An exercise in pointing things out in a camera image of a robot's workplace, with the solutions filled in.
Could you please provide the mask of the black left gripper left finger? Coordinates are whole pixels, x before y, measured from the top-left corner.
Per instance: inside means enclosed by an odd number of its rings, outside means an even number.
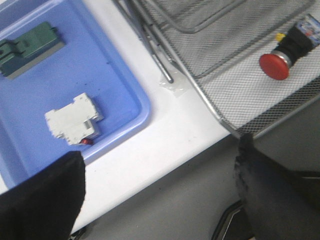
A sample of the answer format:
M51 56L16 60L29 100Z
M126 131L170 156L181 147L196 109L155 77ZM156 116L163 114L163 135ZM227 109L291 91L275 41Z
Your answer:
M86 195L85 162L70 151L0 196L2 240L67 240Z

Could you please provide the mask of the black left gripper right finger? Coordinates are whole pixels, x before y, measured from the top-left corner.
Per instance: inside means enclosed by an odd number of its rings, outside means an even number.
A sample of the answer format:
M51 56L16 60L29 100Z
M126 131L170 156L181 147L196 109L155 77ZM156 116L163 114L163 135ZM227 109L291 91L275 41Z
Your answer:
M234 178L257 240L318 240L320 181L307 179L257 150L251 134L239 140Z

